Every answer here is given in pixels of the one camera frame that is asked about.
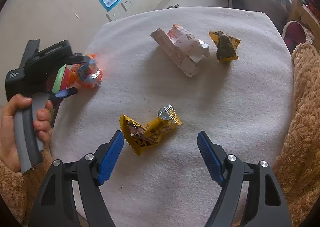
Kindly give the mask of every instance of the white cloth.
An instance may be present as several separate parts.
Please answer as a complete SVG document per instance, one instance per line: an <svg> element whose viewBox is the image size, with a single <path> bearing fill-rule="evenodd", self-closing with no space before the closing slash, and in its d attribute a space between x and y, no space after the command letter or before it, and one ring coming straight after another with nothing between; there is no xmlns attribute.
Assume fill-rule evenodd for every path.
<svg viewBox="0 0 320 227"><path fill-rule="evenodd" d="M177 23L210 45L200 72L187 77L151 38ZM241 40L239 60L219 63L209 31ZM138 157L125 142L110 180L100 187L116 226L204 226L221 188L211 180L197 148L205 130L242 161L273 163L291 116L293 65L270 19L260 12L184 7L130 16L105 24L87 53L104 69L98 90L64 100L52 152L63 162L80 159L108 142L126 114L141 124L172 104L183 125ZM79 213L85 216L79 191Z"/></svg>

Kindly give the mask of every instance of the black and gray handle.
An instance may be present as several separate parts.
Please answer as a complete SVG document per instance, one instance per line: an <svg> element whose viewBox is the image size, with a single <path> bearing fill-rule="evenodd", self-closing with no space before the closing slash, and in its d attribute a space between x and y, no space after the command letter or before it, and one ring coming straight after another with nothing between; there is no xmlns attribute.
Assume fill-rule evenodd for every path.
<svg viewBox="0 0 320 227"><path fill-rule="evenodd" d="M18 109L14 114L14 134L21 165L21 172L26 174L42 160L43 143L33 127L37 110L45 108L50 93L37 92L32 96L32 104L26 109Z"/></svg>

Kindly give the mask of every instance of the metal bolt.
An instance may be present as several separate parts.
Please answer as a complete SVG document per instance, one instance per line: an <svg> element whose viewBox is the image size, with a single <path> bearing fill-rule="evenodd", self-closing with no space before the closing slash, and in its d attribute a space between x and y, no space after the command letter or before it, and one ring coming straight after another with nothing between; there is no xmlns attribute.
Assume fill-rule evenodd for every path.
<svg viewBox="0 0 320 227"><path fill-rule="evenodd" d="M228 159L229 159L230 161L235 161L235 160L237 159L237 157L236 157L235 155L229 155L229 156L228 156Z"/></svg>
<svg viewBox="0 0 320 227"><path fill-rule="evenodd" d="M55 160L53 163L52 163L54 166L58 166L61 164L61 161L59 159Z"/></svg>
<svg viewBox="0 0 320 227"><path fill-rule="evenodd" d="M267 163L267 161L263 160L263 161L260 162L260 165L263 166L263 167L267 167L268 163Z"/></svg>
<svg viewBox="0 0 320 227"><path fill-rule="evenodd" d="M93 154L86 154L84 157L86 160L93 160L94 155Z"/></svg>

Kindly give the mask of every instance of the yellow snack wrapper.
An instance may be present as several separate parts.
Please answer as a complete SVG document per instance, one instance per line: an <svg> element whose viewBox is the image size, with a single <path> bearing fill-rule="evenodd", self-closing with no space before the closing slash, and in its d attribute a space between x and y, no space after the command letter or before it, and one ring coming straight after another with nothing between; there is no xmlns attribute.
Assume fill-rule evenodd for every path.
<svg viewBox="0 0 320 227"><path fill-rule="evenodd" d="M171 105L162 107L158 116L143 126L126 115L120 116L119 123L124 138L138 156L144 150L158 145L164 134L182 124Z"/></svg>
<svg viewBox="0 0 320 227"><path fill-rule="evenodd" d="M229 36L221 31L209 32L209 36L214 41L217 50L217 59L220 62L230 62L237 60L237 47L240 44L240 40Z"/></svg>

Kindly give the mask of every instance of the finger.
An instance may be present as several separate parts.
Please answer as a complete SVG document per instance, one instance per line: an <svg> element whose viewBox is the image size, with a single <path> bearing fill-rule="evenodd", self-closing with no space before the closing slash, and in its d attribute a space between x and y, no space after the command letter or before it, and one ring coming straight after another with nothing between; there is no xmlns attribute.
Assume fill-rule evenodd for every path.
<svg viewBox="0 0 320 227"><path fill-rule="evenodd" d="M38 131L42 130L42 131L48 132L51 129L50 123L47 120L44 120L44 121L35 120L33 122L33 126Z"/></svg>
<svg viewBox="0 0 320 227"><path fill-rule="evenodd" d="M3 107L2 116L12 116L18 108L25 109L31 105L31 102L32 98L25 98L21 94L16 94L8 101L7 105Z"/></svg>
<svg viewBox="0 0 320 227"><path fill-rule="evenodd" d="M49 144L51 140L51 131L49 132L39 131L38 137L44 144Z"/></svg>
<svg viewBox="0 0 320 227"><path fill-rule="evenodd" d="M48 109L39 109L37 111L37 119L42 121L42 120L48 120L50 121L51 119L51 113Z"/></svg>
<svg viewBox="0 0 320 227"><path fill-rule="evenodd" d="M45 108L48 110L53 110L53 104L50 100L47 100L47 102L45 103Z"/></svg>

